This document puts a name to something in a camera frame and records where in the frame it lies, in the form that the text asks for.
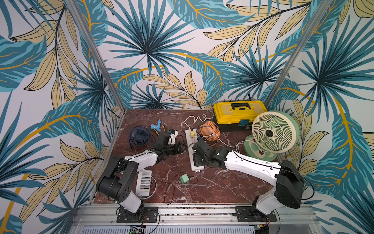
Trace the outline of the white power strip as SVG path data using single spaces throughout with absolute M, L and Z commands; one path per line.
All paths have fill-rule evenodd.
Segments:
M 198 142 L 198 134 L 197 134 L 196 129 L 193 129 L 193 130 L 195 131 L 195 137 L 194 138 L 191 138 L 191 135 L 190 135 L 191 129 L 185 130 L 185 134 L 186 134 L 186 141 L 187 141 L 187 146 L 188 146 L 188 153 L 189 153 L 191 170 L 193 172 L 199 173 L 202 170 L 204 170 L 204 165 L 197 166 L 195 164 L 195 160 L 194 160 L 195 151 L 192 149 L 192 147 L 195 145 L 195 143 Z

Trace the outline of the green plug adapter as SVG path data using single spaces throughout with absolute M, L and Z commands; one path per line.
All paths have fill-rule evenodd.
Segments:
M 182 184 L 186 184 L 186 183 L 188 183 L 188 182 L 190 181 L 190 178 L 189 178 L 189 176 L 188 176 L 187 174 L 183 174 L 183 175 L 181 175 L 181 176 L 179 177 L 179 179 L 180 179 L 180 182 L 181 182 Z

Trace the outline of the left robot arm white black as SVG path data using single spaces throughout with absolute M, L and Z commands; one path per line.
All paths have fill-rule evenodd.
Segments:
M 169 156 L 182 154 L 187 148 L 173 134 L 161 132 L 156 142 L 144 152 L 127 157 L 111 157 L 96 184 L 96 191 L 114 200 L 124 210 L 139 214 L 144 202 L 132 191 L 136 175 Z

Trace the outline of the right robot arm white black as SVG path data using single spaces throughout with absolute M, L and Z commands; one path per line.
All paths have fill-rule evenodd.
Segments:
M 192 151 L 196 163 L 242 172 L 273 186 L 268 192 L 254 199 L 245 216 L 260 220 L 282 206 L 300 208 L 305 182 L 292 162 L 268 162 L 225 147 L 214 149 L 203 138 L 199 138 L 192 145 Z

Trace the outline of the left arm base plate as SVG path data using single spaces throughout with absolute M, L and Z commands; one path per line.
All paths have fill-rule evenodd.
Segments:
M 117 223 L 156 223 L 158 221 L 158 207 L 140 207 L 136 213 L 119 207 L 116 214 Z

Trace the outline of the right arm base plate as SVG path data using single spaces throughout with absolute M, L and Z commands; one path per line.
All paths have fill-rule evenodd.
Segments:
M 237 218 L 238 222 L 256 222 L 260 224 L 267 224 L 277 221 L 275 212 L 265 215 L 256 209 L 252 209 L 251 206 L 236 206 L 235 212 L 232 213 L 232 215 Z

